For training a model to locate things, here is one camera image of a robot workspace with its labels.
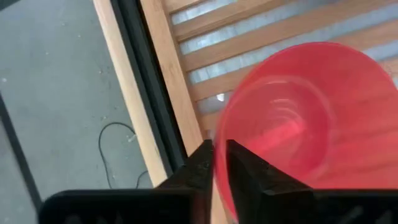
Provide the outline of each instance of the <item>wooden plank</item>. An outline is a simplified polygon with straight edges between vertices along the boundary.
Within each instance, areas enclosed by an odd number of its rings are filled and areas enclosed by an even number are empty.
[[[108,45],[131,122],[137,134],[142,156],[154,186],[163,182],[166,172],[138,90],[121,33],[109,0],[95,0],[94,6]]]
[[[185,74],[181,68],[179,52],[170,31],[169,17],[164,11],[162,1],[141,0],[141,5],[182,140],[187,154],[190,155],[203,142],[203,136],[188,92]]]
[[[204,0],[163,0],[168,13],[182,11],[190,6],[203,2]]]
[[[202,117],[201,122],[203,125],[203,128],[205,130],[214,130],[214,128],[217,125],[218,122],[218,116],[220,115],[220,112],[214,112],[211,114],[206,114]]]
[[[228,4],[202,16],[177,24],[174,26],[175,38],[182,42],[260,12],[274,9],[289,1],[292,0],[245,0]]]
[[[380,65],[392,78],[398,77],[398,57],[383,60]]]
[[[393,40],[398,40],[398,19],[337,37],[332,42],[347,45],[356,50],[365,50]]]
[[[393,2],[398,0],[338,1],[194,51],[185,55],[183,62],[186,71],[189,72],[280,40],[332,25]]]
[[[398,40],[398,19],[384,22],[367,29],[351,32],[337,37],[332,42],[350,46],[356,50],[366,50],[371,47]],[[216,78],[211,78],[192,86],[193,100],[202,100],[210,96],[231,91],[252,70],[255,65],[229,72]]]
[[[380,62],[380,66],[391,76],[398,77],[398,57],[390,58]],[[202,116],[201,122],[205,130],[212,130],[216,127],[220,112],[214,112]]]
[[[255,65],[247,66],[193,85],[191,87],[193,100],[198,101],[234,90],[254,66]]]

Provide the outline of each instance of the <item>gray concrete floor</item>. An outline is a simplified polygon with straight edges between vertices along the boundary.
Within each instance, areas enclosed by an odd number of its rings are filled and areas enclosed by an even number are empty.
[[[131,121],[92,1],[20,0],[0,11],[0,90],[43,199],[108,188],[98,134]],[[102,143],[112,186],[135,187],[146,167],[133,134],[111,126]],[[13,220],[19,205],[4,209],[29,201],[13,196],[23,186],[10,186],[22,182],[13,157],[0,152],[0,223],[28,223]],[[152,187],[148,175],[140,187]]]

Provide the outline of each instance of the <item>black cable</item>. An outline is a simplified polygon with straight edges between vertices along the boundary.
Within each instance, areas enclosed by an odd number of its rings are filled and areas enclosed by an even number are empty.
[[[106,172],[106,180],[108,181],[108,185],[109,185],[109,188],[110,188],[110,189],[112,189],[112,185],[111,185],[111,181],[109,180],[109,171],[108,171],[107,162],[106,162],[106,159],[105,159],[105,157],[104,157],[104,153],[102,152],[101,138],[102,138],[102,134],[104,133],[105,129],[106,129],[107,127],[112,126],[112,125],[115,125],[115,124],[118,124],[118,125],[121,125],[121,126],[124,126],[124,127],[128,128],[128,130],[130,130],[130,131],[133,133],[133,135],[136,135],[136,132],[133,130],[132,127],[130,127],[130,126],[124,124],[124,123],[121,123],[121,122],[112,122],[112,123],[109,123],[109,124],[105,125],[105,126],[102,128],[101,132],[99,132],[99,136],[98,136],[98,149],[99,149],[99,153],[101,154],[102,161],[103,161],[103,163],[104,163],[104,168],[105,168],[105,172]],[[139,186],[139,182],[140,182],[140,180],[141,180],[141,177],[142,177],[145,173],[148,173],[148,170],[145,170],[144,172],[142,172],[142,173],[138,176],[137,182],[136,182],[136,189],[138,189],[138,186]]]

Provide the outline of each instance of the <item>red plastic cup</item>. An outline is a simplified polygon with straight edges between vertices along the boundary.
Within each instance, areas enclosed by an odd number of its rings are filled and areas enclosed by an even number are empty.
[[[316,189],[398,188],[398,91],[377,62],[340,44],[278,52],[229,99],[216,130],[215,174],[236,218],[227,139]]]

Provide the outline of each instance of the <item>black wire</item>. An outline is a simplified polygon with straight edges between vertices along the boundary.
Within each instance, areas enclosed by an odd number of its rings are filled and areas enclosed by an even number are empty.
[[[128,128],[128,130],[130,130],[130,131],[133,133],[133,135],[136,135],[136,132],[133,130],[132,127],[130,127],[130,126],[124,124],[124,123],[120,123],[120,122],[112,122],[112,123],[109,123],[109,124],[105,125],[105,126],[102,128],[101,132],[99,132],[99,136],[98,136],[98,149],[99,149],[99,153],[101,154],[102,161],[103,161],[103,163],[104,163],[104,168],[105,168],[105,172],[106,172],[106,180],[108,181],[108,185],[109,185],[109,188],[110,188],[110,189],[112,189],[112,186],[111,186],[111,181],[109,180],[109,171],[108,171],[107,162],[106,162],[106,159],[105,159],[105,157],[104,157],[104,153],[102,152],[101,138],[102,138],[102,134],[104,133],[105,129],[106,129],[107,127],[112,126],[112,125],[115,125],[115,124],[118,124],[118,125],[121,125],[121,126],[124,126],[124,127]],[[136,183],[136,189],[138,189],[138,186],[139,186],[139,182],[140,182],[140,180],[141,180],[141,177],[142,177],[145,173],[148,173],[148,170],[145,170],[144,172],[142,172],[142,173],[138,176],[138,178],[137,178],[137,183]]]

